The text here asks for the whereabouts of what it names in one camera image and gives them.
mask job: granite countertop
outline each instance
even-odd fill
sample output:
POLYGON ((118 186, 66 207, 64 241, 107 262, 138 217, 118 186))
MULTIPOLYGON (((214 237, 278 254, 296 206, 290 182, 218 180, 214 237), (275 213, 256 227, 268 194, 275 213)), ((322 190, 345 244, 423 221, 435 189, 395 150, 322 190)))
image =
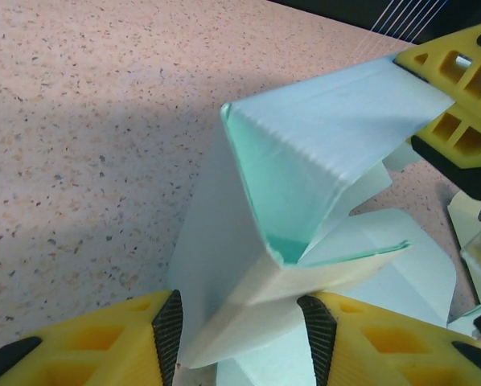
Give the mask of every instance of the granite countertop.
MULTIPOLYGON (((404 47, 262 0, 0 2, 0 346, 164 287, 224 102, 404 47)), ((423 162, 393 177, 364 210, 454 258, 461 314, 456 190, 423 162)))

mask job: yellow 3d-printed part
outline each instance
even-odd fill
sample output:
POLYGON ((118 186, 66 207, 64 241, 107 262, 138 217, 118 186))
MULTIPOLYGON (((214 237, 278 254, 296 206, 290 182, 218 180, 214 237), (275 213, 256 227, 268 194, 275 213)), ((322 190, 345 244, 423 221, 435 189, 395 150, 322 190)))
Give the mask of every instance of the yellow 3d-printed part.
POLYGON ((412 145, 468 195, 481 199, 481 187, 475 186, 475 180, 481 184, 481 24, 412 47, 394 62, 455 100, 412 138, 412 145))
POLYGON ((47 326, 0 349, 0 386, 171 386, 182 317, 163 291, 47 326))
POLYGON ((337 294, 298 304, 318 386, 481 386, 473 338, 337 294))

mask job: speckled countertop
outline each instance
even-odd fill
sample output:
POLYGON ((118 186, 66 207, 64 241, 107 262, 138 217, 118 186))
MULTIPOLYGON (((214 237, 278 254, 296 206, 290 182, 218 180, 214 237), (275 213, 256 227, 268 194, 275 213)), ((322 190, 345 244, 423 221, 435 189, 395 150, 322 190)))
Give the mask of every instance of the speckled countertop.
MULTIPOLYGON (((0 2, 0 345, 163 288, 224 102, 403 47, 262 0, 0 2)), ((460 268, 456 190, 393 177, 364 209, 404 208, 460 268)))

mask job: table surface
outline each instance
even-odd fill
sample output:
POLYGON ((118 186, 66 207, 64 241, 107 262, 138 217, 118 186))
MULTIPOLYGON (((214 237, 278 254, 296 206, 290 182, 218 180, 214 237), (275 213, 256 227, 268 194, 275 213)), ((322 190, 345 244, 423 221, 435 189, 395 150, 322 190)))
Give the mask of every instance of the table surface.
MULTIPOLYGON (((408 46, 262 0, 52 3, 0 2, 0 346, 164 287, 224 102, 408 46)), ((406 210, 452 256, 459 315, 456 189, 424 162, 393 179, 361 210, 406 210)))

